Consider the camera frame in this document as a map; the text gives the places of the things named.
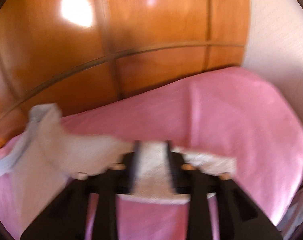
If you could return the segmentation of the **white knitted sweater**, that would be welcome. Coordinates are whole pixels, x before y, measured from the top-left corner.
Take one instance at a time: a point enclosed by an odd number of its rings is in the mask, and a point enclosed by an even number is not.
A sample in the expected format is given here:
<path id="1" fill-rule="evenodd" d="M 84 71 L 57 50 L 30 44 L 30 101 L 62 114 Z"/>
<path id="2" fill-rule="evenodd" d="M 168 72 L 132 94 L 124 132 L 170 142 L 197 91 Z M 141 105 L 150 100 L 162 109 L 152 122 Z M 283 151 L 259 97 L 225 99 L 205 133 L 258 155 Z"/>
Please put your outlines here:
<path id="1" fill-rule="evenodd" d="M 44 206 L 68 178 L 95 175 L 132 150 L 133 143 L 109 135 L 75 135 L 61 125 L 55 104 L 34 106 L 29 122 L 12 150 L 0 158 L 0 177 L 14 175 L 19 204 L 32 197 Z M 138 161 L 137 184 L 129 199 L 142 203 L 184 204 L 187 195 L 170 188 L 170 169 L 165 163 L 166 144 L 145 141 Z"/>

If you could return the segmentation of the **pink bedspread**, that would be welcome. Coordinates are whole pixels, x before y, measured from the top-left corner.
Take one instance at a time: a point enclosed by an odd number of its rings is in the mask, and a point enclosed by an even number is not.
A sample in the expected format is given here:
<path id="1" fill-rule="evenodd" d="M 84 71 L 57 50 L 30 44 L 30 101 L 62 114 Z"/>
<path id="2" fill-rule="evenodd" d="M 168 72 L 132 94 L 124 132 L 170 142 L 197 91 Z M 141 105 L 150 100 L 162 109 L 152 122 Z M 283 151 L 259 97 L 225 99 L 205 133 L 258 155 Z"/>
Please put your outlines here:
<path id="1" fill-rule="evenodd" d="M 205 155 L 202 167 L 231 171 L 274 224 L 303 176 L 303 125 L 270 83 L 242 68 L 199 74 L 123 101 L 62 116 L 75 135 L 165 142 Z M 21 135 L 0 149 L 7 155 Z M 0 177 L 0 220 L 15 239 L 43 206 L 19 204 L 14 175 Z"/>

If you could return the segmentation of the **wooden wardrobe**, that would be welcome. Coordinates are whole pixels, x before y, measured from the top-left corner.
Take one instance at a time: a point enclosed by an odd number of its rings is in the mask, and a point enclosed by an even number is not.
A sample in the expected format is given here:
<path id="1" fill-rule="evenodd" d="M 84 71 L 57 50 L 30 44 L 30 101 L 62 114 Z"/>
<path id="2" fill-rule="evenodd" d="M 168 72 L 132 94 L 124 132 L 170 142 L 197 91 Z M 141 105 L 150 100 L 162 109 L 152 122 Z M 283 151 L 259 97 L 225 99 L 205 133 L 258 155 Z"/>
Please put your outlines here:
<path id="1" fill-rule="evenodd" d="M 28 112 L 64 115 L 239 66 L 250 0 L 0 0 L 0 148 Z"/>

